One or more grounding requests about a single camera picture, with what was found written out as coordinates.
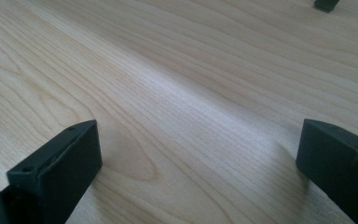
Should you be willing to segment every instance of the black plastic object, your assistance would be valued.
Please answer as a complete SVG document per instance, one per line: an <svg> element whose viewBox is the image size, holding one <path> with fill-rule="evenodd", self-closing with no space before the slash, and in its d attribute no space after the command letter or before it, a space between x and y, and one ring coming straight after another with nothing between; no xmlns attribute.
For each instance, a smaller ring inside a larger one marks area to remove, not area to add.
<svg viewBox="0 0 358 224"><path fill-rule="evenodd" d="M0 224L65 223L101 167L97 121L67 128L7 172Z"/></svg>
<svg viewBox="0 0 358 224"><path fill-rule="evenodd" d="M305 119L298 169L358 223L358 136L338 126Z"/></svg>
<svg viewBox="0 0 358 224"><path fill-rule="evenodd" d="M321 11L331 12L338 1L339 0L316 0L314 6Z"/></svg>

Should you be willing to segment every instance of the wooden table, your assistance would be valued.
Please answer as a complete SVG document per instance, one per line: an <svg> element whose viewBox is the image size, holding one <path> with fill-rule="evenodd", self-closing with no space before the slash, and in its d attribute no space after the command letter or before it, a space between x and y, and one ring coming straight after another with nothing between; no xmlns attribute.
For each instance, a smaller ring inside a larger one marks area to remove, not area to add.
<svg viewBox="0 0 358 224"><path fill-rule="evenodd" d="M358 134L358 1L0 0L0 189L97 119L67 223L351 223L295 166L304 118Z"/></svg>

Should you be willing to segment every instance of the hole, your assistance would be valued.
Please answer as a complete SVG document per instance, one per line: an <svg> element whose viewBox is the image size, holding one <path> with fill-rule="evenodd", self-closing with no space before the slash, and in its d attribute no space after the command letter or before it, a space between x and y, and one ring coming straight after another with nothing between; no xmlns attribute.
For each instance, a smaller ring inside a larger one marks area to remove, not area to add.
<svg viewBox="0 0 358 224"><path fill-rule="evenodd" d="M29 173L29 172L32 172L33 169L34 169L33 166L27 166L27 167L22 168L22 171L25 173Z"/></svg>

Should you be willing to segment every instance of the small black object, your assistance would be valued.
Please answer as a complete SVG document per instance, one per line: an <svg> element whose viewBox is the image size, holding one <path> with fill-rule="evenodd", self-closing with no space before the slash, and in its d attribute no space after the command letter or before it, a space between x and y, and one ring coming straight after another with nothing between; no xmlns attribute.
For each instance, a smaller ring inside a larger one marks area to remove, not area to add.
<svg viewBox="0 0 358 224"><path fill-rule="evenodd" d="M7 172L0 224L62 224L102 167L97 121L67 128Z"/></svg>
<svg viewBox="0 0 358 224"><path fill-rule="evenodd" d="M325 12L333 11L339 0L316 0L314 6Z"/></svg>
<svg viewBox="0 0 358 224"><path fill-rule="evenodd" d="M358 136L305 119L297 168L358 223Z"/></svg>

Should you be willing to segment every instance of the wood grain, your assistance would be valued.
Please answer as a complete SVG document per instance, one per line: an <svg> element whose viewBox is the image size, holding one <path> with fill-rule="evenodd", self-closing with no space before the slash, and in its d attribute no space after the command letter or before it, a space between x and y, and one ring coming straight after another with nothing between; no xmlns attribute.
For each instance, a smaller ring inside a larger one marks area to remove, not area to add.
<svg viewBox="0 0 358 224"><path fill-rule="evenodd" d="M358 1L0 0L5 171L97 119L67 223L351 223L295 166L304 118L358 134Z"/></svg>

